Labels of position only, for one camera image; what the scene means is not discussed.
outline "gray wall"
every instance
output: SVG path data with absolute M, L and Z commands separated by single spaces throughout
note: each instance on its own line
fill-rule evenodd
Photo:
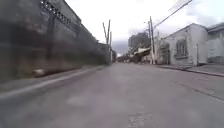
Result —
M 205 27 L 192 24 L 191 29 L 191 51 L 194 65 L 207 62 L 206 41 L 208 40 L 208 32 Z
M 0 82 L 29 77 L 39 68 L 67 70 L 102 62 L 94 51 L 96 40 L 84 32 L 67 4 L 60 2 L 72 27 L 44 9 L 40 0 L 0 1 Z
M 224 64 L 224 32 L 210 34 L 206 50 L 208 63 Z
M 165 40 L 163 40 L 163 43 L 169 43 L 170 44 L 170 63 L 173 65 L 188 65 L 192 64 L 191 54 L 188 52 L 187 58 L 183 59 L 177 59 L 175 57 L 177 53 L 177 47 L 176 44 L 179 40 L 186 40 L 187 42 L 187 49 L 190 50 L 191 47 L 191 37 L 190 37 L 190 28 L 184 28 L 169 37 L 167 37 Z

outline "house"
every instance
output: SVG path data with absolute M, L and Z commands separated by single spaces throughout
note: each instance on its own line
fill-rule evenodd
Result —
M 206 27 L 190 24 L 160 41 L 158 62 L 172 65 L 206 63 L 208 38 Z
M 138 51 L 134 52 L 131 57 L 131 62 L 150 62 L 151 61 L 151 48 L 138 48 Z
M 224 23 L 208 28 L 207 62 L 224 64 Z

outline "power line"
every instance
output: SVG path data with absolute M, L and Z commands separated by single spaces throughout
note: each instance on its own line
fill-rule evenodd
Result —
M 169 9 L 169 11 L 172 10 L 177 5 L 178 2 L 179 0 L 177 0 L 177 2 L 172 6 L 172 8 Z
M 189 0 L 187 3 L 183 4 L 180 8 L 178 8 L 176 11 L 174 11 L 172 14 L 170 14 L 168 17 L 166 17 L 165 19 L 163 19 L 161 22 L 159 22 L 158 24 L 156 24 L 153 29 L 155 29 L 156 27 L 158 27 L 160 24 L 162 24 L 164 21 L 166 21 L 168 18 L 170 18 L 173 14 L 175 14 L 176 12 L 178 12 L 180 9 L 182 9 L 183 7 L 185 7 L 186 5 L 188 5 L 190 2 L 192 2 L 193 0 Z

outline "street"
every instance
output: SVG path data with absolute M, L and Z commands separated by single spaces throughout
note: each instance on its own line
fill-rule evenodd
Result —
M 224 102 L 209 88 L 223 83 L 116 63 L 42 93 L 0 100 L 0 128 L 223 128 Z

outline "overcast sky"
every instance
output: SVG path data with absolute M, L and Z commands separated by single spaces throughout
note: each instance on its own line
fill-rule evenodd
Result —
M 131 34 L 143 31 L 152 16 L 156 24 L 188 0 L 66 0 L 82 23 L 101 42 L 105 42 L 102 22 L 111 19 L 113 42 L 126 42 Z M 171 34 L 191 23 L 210 26 L 224 21 L 224 0 L 193 0 L 158 27 Z

